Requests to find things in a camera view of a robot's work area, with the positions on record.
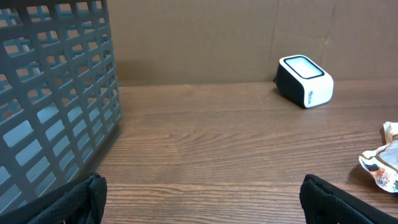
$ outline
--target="paper wrapper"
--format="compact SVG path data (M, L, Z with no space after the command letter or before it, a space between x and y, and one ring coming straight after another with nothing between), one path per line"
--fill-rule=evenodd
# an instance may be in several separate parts
M384 123L386 145L359 155L359 163L377 185L391 193L398 192L398 123Z

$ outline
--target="device screen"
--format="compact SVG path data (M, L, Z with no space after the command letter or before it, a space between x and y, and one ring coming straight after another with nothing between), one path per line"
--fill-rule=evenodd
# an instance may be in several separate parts
M311 63L305 57L294 57L285 60L285 63L293 68L298 75L303 78L312 78L315 76L323 75L323 72L319 70L313 63Z

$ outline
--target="black fabric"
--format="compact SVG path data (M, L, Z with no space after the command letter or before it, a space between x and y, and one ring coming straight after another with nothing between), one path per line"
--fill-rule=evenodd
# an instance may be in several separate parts
M75 180L0 217L0 223L101 223L106 179L98 174Z
M308 224L390 224L398 220L315 175L307 175L300 202Z

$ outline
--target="black and white speaker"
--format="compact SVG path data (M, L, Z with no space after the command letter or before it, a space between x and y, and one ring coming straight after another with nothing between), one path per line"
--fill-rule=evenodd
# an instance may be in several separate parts
M284 96L304 108L327 103L333 95L332 77L304 55L281 58L275 83Z

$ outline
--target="wood grain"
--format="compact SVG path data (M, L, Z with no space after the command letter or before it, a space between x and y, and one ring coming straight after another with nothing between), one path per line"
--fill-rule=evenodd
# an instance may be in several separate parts
M398 120L398 80L335 83L303 110L273 83L121 87L121 135L97 171L104 223L303 223L299 190L319 177L398 217L358 155Z

